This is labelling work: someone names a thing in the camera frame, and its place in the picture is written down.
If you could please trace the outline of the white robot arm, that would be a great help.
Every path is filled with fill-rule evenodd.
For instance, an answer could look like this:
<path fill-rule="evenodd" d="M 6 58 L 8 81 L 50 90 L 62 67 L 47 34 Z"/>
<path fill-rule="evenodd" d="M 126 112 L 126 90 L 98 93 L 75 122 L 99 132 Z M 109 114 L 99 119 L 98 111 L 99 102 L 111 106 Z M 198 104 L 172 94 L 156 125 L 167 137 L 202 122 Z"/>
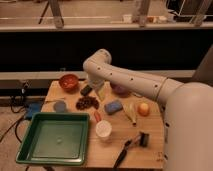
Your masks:
<path fill-rule="evenodd" d="M 115 67 L 111 60 L 105 49 L 87 58 L 88 83 L 100 88 L 108 80 L 165 107 L 163 170 L 213 171 L 213 87 Z"/>

